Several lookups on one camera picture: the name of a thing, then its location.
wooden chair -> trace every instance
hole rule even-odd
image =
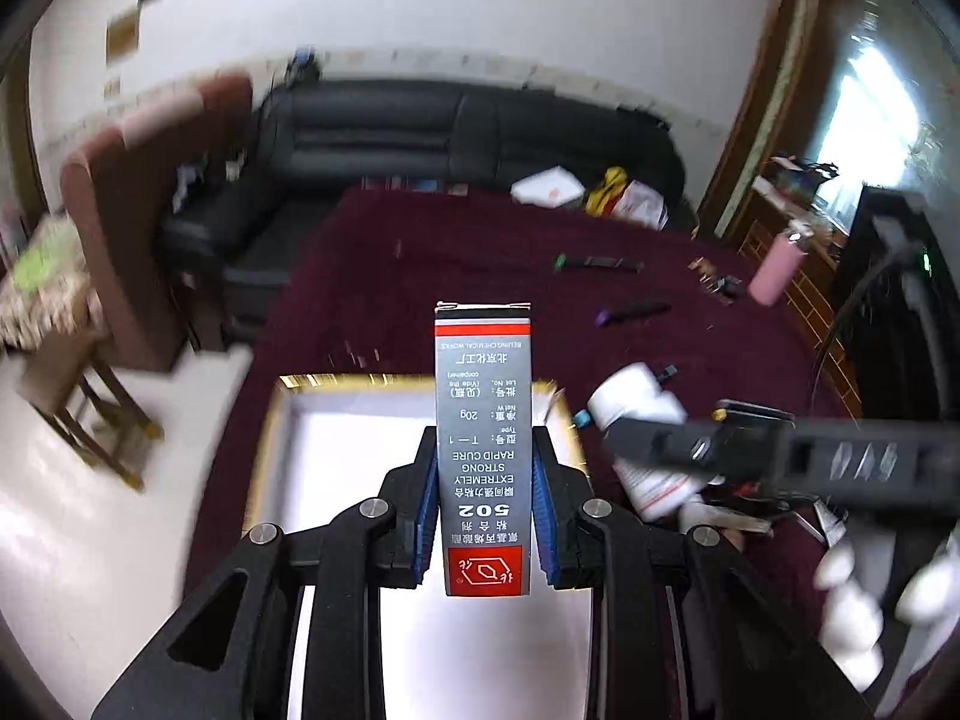
[[[128,470],[120,461],[125,446],[134,431],[148,439],[161,440],[163,431],[131,398],[97,351],[99,336],[91,331],[66,335],[49,333],[23,373],[17,388],[51,428],[87,464],[102,461],[134,490],[143,490],[138,473]],[[86,371],[93,368],[116,401],[97,394],[86,379]],[[85,401],[93,405],[100,417],[117,432],[112,450],[102,446],[87,429],[80,425],[68,408],[77,388]]]

gold picture frame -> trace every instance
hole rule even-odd
[[[293,419],[304,408],[311,395],[324,392],[418,392],[432,394],[434,391],[432,376],[405,376],[397,374],[341,374],[306,373],[280,376],[271,394],[270,405],[264,419],[260,442],[253,460],[250,486],[244,509],[242,533],[246,533],[258,522],[269,521],[272,512],[277,509],[275,498],[280,492],[280,479],[284,471],[288,437]],[[549,398],[546,416],[555,415],[563,430],[563,442],[566,456],[576,469],[587,473],[587,461],[580,447],[577,429],[573,426],[563,390],[557,389],[556,382],[534,382],[534,396]]]

yellow bag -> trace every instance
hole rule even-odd
[[[622,167],[608,167],[603,183],[594,189],[587,198],[587,213],[592,217],[610,215],[610,209],[620,199],[627,188],[629,178]]]

window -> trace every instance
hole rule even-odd
[[[920,115],[890,62],[876,46],[853,40],[856,55],[840,79],[837,105],[817,157],[840,170],[838,178],[820,188],[818,205],[847,230],[863,184],[901,183],[920,137]]]

maroon tablecloth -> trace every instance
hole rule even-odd
[[[646,266],[639,275],[554,274],[562,252],[619,256]],[[724,306],[704,293],[688,269],[700,255],[745,281],[752,273],[747,260],[716,245],[517,205],[506,196],[348,191],[304,252],[256,346],[210,469],[185,591],[239,538],[277,377],[358,372],[354,359],[361,357],[366,372],[430,374],[438,300],[530,301],[533,375],[559,382],[573,410],[583,408],[613,372],[637,361],[654,372],[678,368],[666,386],[693,418],[709,415],[723,397],[802,410],[812,354],[798,323],[784,307],[763,308],[750,298]],[[645,322],[594,326],[601,309],[642,299],[665,300],[673,309]],[[844,414],[826,392],[818,400],[823,415]],[[584,431],[593,486],[599,495],[623,500],[598,439],[597,430]]]

